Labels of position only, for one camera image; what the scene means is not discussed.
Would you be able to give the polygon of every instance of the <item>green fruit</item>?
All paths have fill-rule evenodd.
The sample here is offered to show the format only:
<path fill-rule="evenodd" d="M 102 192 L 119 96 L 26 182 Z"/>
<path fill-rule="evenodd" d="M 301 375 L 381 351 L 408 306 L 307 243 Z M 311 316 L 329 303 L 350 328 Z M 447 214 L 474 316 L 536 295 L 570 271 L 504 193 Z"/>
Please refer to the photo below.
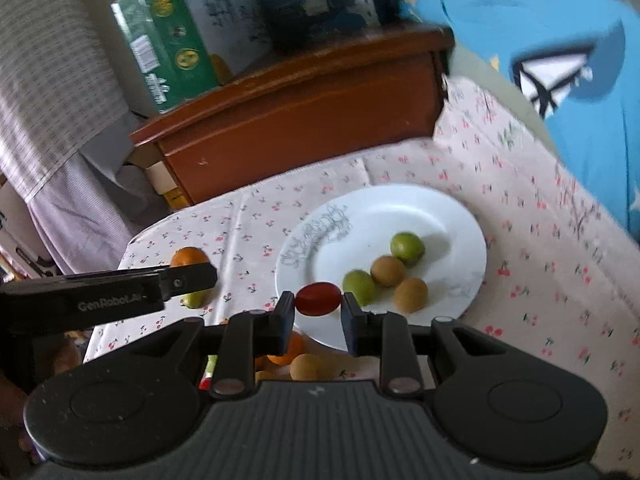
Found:
<path fill-rule="evenodd" d="M 180 298 L 180 304 L 187 308 L 200 308 L 203 305 L 204 300 L 207 299 L 209 291 L 210 288 L 207 290 L 196 290 L 195 292 L 185 294 Z"/>
<path fill-rule="evenodd" d="M 391 254 L 406 266 L 414 266 L 424 255 L 424 243 L 413 233 L 398 233 L 391 238 Z"/>
<path fill-rule="evenodd" d="M 216 363 L 218 362 L 218 356 L 217 355 L 210 355 L 209 359 L 207 360 L 207 367 L 204 369 L 204 371 L 207 374 L 212 374 L 213 370 L 216 367 Z"/>
<path fill-rule="evenodd" d="M 376 284 L 364 270 L 347 272 L 342 280 L 342 291 L 353 293 L 360 306 L 367 306 L 376 301 Z"/>

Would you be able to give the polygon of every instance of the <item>red grape tomato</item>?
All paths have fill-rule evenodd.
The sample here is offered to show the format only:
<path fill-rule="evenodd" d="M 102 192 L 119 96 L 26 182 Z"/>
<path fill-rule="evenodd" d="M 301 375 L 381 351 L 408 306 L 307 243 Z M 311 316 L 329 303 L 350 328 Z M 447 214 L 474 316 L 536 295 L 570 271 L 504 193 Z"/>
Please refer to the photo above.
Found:
<path fill-rule="evenodd" d="M 302 287 L 296 294 L 296 309 L 305 316 L 324 316 L 340 305 L 342 294 L 333 283 L 317 282 Z"/>

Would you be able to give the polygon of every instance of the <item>floral tablecloth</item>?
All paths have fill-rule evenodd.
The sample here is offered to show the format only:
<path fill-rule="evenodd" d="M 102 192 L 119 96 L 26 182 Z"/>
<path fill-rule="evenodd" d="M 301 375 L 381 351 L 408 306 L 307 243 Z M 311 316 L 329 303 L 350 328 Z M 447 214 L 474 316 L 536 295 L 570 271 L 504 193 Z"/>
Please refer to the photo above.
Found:
<path fill-rule="evenodd" d="M 242 310 L 272 309 L 278 252 L 310 211 L 363 186 L 431 186 L 468 207 L 486 239 L 485 281 L 465 322 L 591 381 L 609 408 L 596 464 L 640 472 L 640 251 L 492 95 L 465 78 L 448 84 L 433 140 L 293 170 L 137 236 L 121 268 L 165 264 L 181 247 L 201 247 L 219 269 L 214 298 L 195 311 L 174 298 L 164 312 L 97 327 L 86 358 L 183 317 L 217 324 Z M 307 345 L 327 355 L 337 380 L 378 374 L 374 358 Z"/>

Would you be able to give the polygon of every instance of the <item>person's hand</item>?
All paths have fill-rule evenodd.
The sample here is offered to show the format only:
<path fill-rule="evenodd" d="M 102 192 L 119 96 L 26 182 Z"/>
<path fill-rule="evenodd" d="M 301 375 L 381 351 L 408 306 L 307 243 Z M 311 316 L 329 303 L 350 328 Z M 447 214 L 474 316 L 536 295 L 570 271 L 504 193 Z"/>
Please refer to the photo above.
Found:
<path fill-rule="evenodd" d="M 0 418 L 10 426 L 22 428 L 22 412 L 27 401 L 27 394 L 15 386 L 3 375 L 0 375 Z M 39 457 L 33 448 L 33 442 L 22 428 L 18 437 L 18 446 L 29 453 L 33 462 L 39 462 Z"/>

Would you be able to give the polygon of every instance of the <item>white plate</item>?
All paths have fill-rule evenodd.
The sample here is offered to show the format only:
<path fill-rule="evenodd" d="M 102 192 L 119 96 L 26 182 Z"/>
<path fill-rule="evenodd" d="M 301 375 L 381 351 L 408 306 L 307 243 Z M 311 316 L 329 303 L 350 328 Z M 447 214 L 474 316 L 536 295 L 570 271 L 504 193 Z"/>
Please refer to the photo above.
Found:
<path fill-rule="evenodd" d="M 342 285 L 353 269 L 369 272 L 373 261 L 389 254 L 398 232 L 424 241 L 422 261 L 409 276 L 429 286 L 428 305 L 406 316 L 410 324 L 429 325 L 436 316 L 459 317 L 478 293 L 486 267 L 486 245 L 473 215 L 450 196 L 409 184 L 366 187 L 319 207 L 293 229 L 276 264 L 276 290 L 293 293 L 315 282 Z M 396 312 L 392 288 L 378 288 L 364 310 Z M 340 309 L 326 316 L 296 311 L 295 325 L 316 341 L 346 350 Z"/>

